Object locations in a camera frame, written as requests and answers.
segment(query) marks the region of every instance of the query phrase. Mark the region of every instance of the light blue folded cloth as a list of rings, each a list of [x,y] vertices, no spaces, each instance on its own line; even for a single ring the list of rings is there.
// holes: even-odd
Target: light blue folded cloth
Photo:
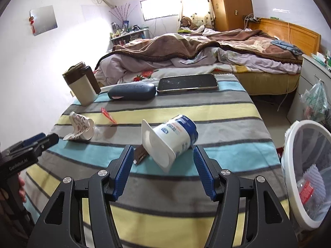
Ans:
[[[274,41],[271,41],[271,43],[273,45],[276,45],[276,46],[280,47],[281,49],[288,50],[288,51],[292,52],[296,56],[300,56],[300,55],[303,54],[302,50],[299,49],[297,46],[292,45],[290,43],[287,43],[285,41],[274,40]]]

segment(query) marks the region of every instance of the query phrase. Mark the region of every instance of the plastic bag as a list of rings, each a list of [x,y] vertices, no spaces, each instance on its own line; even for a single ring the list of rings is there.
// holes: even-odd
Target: plastic bag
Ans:
[[[301,95],[301,101],[305,105],[304,116],[316,122],[324,120],[324,112],[329,109],[324,84],[321,80],[311,90],[306,90]]]

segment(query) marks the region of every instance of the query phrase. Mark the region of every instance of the white drawer cabinet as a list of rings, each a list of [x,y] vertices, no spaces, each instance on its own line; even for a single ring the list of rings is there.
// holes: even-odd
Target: white drawer cabinet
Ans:
[[[312,57],[303,55],[303,64],[301,75],[299,79],[299,85],[297,87],[296,94],[294,96],[293,103],[287,114],[287,119],[294,123],[296,120],[305,119],[303,116],[303,105],[300,101],[300,95],[304,94],[306,90],[312,88],[318,80],[321,79],[324,82],[324,87],[326,90],[328,102],[330,104],[331,100],[331,73],[327,68],[323,67]]]

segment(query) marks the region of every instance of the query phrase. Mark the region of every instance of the brown blanket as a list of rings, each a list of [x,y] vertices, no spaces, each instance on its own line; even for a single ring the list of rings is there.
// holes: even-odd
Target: brown blanket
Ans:
[[[250,32],[236,30],[207,37],[165,34],[153,39],[137,40],[137,42],[125,46],[116,45],[111,53],[98,61],[95,69],[99,67],[101,60],[113,54],[123,54],[145,61],[162,62],[172,58],[193,59],[201,50],[210,46],[242,54],[254,54],[282,63],[302,64],[301,56],[296,57],[290,51],[272,45],[270,43],[272,40],[274,38],[261,30]]]
[[[276,38],[261,30],[234,30],[207,36],[210,40],[218,41],[223,50],[232,50],[241,54],[254,54],[261,58],[280,61],[282,63],[302,64],[302,56],[271,44]]]

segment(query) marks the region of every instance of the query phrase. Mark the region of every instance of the trash can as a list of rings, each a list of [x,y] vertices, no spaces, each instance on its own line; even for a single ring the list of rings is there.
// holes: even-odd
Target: trash can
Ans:
[[[281,159],[296,234],[317,229],[331,206],[331,134],[321,124],[296,121],[285,133]]]

